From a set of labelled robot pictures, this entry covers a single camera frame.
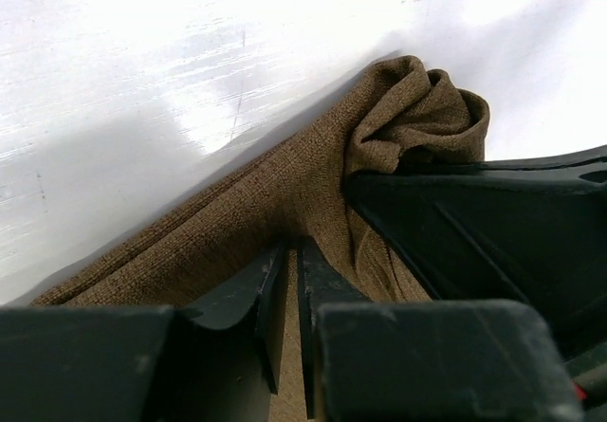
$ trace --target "brown cloth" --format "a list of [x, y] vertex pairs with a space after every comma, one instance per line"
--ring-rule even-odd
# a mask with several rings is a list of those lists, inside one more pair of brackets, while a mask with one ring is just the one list
[[[34, 304], [183, 305], [227, 280], [278, 234], [313, 236], [331, 265], [374, 300], [427, 298], [345, 205], [341, 184], [361, 169], [391, 173], [399, 161], [481, 160], [488, 117], [483, 99], [453, 87], [442, 70], [426, 72], [416, 57], [377, 63], [309, 127]], [[281, 391], [272, 402], [272, 420], [280, 422], [305, 420], [293, 275]]]

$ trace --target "brown fabric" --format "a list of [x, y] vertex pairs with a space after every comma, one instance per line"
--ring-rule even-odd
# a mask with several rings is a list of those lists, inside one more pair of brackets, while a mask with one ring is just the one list
[[[328, 261], [374, 300], [426, 294], [348, 209], [345, 176], [391, 173], [399, 160], [480, 160], [488, 106], [415, 57], [370, 67], [308, 128], [195, 195], [34, 304], [183, 305], [222, 283], [276, 234], [312, 235]], [[305, 420], [291, 285], [281, 396], [272, 420]]]

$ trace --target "black plastic part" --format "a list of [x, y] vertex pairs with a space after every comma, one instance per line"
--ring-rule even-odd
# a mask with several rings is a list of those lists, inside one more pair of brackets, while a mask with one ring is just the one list
[[607, 339], [607, 147], [355, 174], [349, 204], [435, 299], [529, 303], [568, 357]]
[[321, 420], [583, 420], [546, 323], [521, 303], [328, 303], [316, 329]]
[[307, 417], [312, 419], [315, 416], [312, 335], [318, 309], [323, 303], [328, 302], [367, 302], [369, 299], [327, 263], [311, 237], [300, 240], [297, 260], [303, 386]]
[[171, 307], [0, 310], [2, 420], [267, 421], [280, 374], [285, 244]]

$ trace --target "folded cloth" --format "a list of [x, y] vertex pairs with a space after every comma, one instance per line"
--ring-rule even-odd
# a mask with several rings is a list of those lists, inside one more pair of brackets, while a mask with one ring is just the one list
[[[399, 162], [481, 160], [488, 105], [412, 56], [377, 63], [314, 123], [196, 194], [97, 262], [43, 294], [47, 304], [187, 304], [277, 235], [311, 235], [339, 272], [376, 301], [428, 296], [348, 208], [345, 177]], [[305, 420], [293, 272], [281, 395], [272, 420]]]

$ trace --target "white surface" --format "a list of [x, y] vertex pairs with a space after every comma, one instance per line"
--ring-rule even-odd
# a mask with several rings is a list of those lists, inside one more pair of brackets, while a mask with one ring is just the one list
[[604, 144], [606, 1], [0, 0], [0, 303], [262, 153], [377, 58], [484, 96], [489, 159]]

